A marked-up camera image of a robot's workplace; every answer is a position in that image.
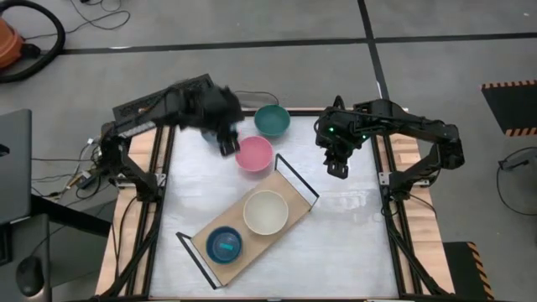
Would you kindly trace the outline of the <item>orange vacuum cleaner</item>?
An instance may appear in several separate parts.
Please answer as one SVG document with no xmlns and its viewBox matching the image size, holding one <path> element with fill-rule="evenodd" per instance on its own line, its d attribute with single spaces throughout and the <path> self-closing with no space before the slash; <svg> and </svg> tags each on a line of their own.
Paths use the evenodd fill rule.
<svg viewBox="0 0 537 302">
<path fill-rule="evenodd" d="M 5 20 L 0 18 L 0 69 L 21 58 L 23 39 Z"/>
</svg>

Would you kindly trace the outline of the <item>light pink plastic bowl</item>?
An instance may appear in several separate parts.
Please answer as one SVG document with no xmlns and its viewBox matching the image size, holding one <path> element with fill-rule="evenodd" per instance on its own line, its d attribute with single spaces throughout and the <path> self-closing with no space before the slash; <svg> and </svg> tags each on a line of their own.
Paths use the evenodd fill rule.
<svg viewBox="0 0 537 302">
<path fill-rule="evenodd" d="M 272 163 L 274 151 L 266 138 L 250 136 L 239 144 L 240 150 L 235 155 L 235 160 L 241 169 L 247 172 L 260 172 Z"/>
</svg>

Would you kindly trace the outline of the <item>white plastic bowl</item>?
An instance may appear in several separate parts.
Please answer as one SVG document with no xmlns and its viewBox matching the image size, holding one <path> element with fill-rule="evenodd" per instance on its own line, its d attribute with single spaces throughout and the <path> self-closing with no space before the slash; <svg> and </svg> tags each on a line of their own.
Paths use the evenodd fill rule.
<svg viewBox="0 0 537 302">
<path fill-rule="evenodd" d="M 261 190 L 246 200 L 242 216 L 250 231 L 269 236 L 284 228 L 289 218 L 289 206 L 279 193 Z"/>
</svg>

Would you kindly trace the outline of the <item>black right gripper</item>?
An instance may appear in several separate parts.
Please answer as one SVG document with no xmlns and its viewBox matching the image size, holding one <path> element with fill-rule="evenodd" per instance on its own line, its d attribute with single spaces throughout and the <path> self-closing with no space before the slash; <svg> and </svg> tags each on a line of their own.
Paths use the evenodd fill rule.
<svg viewBox="0 0 537 302">
<path fill-rule="evenodd" d="M 325 150 L 328 174 L 343 180 L 348 177 L 347 160 L 369 139 L 355 129 L 358 122 L 357 115 L 338 109 L 325 109 L 315 122 L 315 144 Z"/>
</svg>

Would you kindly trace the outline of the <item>black aluminium table frame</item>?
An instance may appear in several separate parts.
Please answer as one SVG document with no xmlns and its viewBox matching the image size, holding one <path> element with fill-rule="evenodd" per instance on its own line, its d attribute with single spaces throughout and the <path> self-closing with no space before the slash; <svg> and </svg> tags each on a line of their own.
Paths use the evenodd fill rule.
<svg viewBox="0 0 537 302">
<path fill-rule="evenodd" d="M 315 110 L 291 114 L 274 143 L 281 154 L 268 168 L 305 198 L 305 214 L 226 286 L 180 233 L 193 237 L 262 180 L 224 159 L 196 130 L 151 130 L 133 138 L 132 159 L 148 168 L 153 148 L 170 160 L 159 236 L 142 257 L 133 293 L 151 299 L 394 298 L 412 292 L 414 275 L 389 242 L 378 188 L 382 144 L 366 143 L 350 159 L 346 179 L 330 176 L 315 145 Z"/>
</svg>

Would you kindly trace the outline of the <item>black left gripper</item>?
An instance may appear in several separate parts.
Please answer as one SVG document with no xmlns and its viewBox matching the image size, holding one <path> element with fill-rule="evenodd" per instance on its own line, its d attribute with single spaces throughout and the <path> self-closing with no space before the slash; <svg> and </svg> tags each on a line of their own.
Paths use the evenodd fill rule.
<svg viewBox="0 0 537 302">
<path fill-rule="evenodd" d="M 184 93 L 186 105 L 182 110 L 182 127 L 214 132 L 222 157 L 240 150 L 238 133 L 232 125 L 244 120 L 238 97 L 228 88 L 213 86 Z"/>
</svg>

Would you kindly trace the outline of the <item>dark green plastic bowl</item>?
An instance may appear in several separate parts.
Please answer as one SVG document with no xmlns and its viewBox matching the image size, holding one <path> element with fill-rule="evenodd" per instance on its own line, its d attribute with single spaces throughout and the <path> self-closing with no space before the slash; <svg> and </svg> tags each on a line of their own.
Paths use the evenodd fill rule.
<svg viewBox="0 0 537 302">
<path fill-rule="evenodd" d="M 267 105 L 254 114 L 254 125 L 264 136 L 280 137 L 290 125 L 289 112 L 279 105 Z"/>
</svg>

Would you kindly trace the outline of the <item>black mat with hazard stripes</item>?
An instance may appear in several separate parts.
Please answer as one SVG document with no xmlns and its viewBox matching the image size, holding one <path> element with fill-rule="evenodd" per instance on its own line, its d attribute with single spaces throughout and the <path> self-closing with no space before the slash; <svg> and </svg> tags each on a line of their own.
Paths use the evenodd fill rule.
<svg viewBox="0 0 537 302">
<path fill-rule="evenodd" d="M 537 80 L 487 83 L 481 92 L 506 136 L 537 136 Z"/>
<path fill-rule="evenodd" d="M 474 242 L 444 242 L 443 247 L 456 296 L 494 300 L 477 245 Z"/>
</svg>

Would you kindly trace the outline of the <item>grey floor object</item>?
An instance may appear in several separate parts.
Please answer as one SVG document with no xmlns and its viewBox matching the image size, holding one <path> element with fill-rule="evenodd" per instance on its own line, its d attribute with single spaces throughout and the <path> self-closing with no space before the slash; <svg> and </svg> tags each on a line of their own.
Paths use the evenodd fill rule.
<svg viewBox="0 0 537 302">
<path fill-rule="evenodd" d="M 517 210 L 504 199 L 500 185 L 500 174 L 502 171 L 512 171 L 520 166 L 528 165 L 534 159 L 537 160 L 536 146 L 518 149 L 507 155 L 504 159 L 498 161 L 498 168 L 495 174 L 495 185 L 498 193 L 498 198 L 500 199 L 501 203 L 511 212 L 521 216 L 537 216 L 537 212 L 533 213 Z"/>
</svg>

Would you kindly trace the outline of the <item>grey laptop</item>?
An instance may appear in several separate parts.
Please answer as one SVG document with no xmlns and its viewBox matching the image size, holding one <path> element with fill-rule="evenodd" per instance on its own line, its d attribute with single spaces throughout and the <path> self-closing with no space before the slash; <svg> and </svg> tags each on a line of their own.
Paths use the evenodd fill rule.
<svg viewBox="0 0 537 302">
<path fill-rule="evenodd" d="M 0 115 L 0 225 L 30 213 L 32 112 Z"/>
</svg>

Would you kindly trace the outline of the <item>grey desk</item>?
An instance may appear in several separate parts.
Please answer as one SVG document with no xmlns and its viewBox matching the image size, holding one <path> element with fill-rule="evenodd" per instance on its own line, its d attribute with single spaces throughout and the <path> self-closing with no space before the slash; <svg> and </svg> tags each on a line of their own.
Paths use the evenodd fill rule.
<svg viewBox="0 0 537 302">
<path fill-rule="evenodd" d="M 11 260 L 0 265 L 0 302 L 52 302 L 50 283 L 50 219 L 47 215 L 31 216 L 10 226 Z M 35 256 L 41 267 L 43 286 L 36 295 L 23 295 L 16 282 L 17 266 Z"/>
</svg>

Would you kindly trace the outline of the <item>black computer mouse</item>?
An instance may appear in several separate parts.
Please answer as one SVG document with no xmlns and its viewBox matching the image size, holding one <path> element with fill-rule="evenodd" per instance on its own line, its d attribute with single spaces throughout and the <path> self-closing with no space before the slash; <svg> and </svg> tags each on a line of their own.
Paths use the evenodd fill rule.
<svg viewBox="0 0 537 302">
<path fill-rule="evenodd" d="M 28 256 L 16 267 L 15 280 L 20 293 L 25 297 L 38 294 L 44 287 L 44 273 L 41 261 L 36 256 Z"/>
</svg>

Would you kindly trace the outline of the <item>cyan plastic bowl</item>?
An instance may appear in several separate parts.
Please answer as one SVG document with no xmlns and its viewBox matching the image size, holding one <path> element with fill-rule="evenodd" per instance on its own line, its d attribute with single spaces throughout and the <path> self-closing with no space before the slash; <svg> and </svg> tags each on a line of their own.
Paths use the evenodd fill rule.
<svg viewBox="0 0 537 302">
<path fill-rule="evenodd" d="M 242 237 L 233 227 L 220 226 L 206 239 L 206 253 L 215 263 L 235 262 L 242 252 Z"/>
</svg>

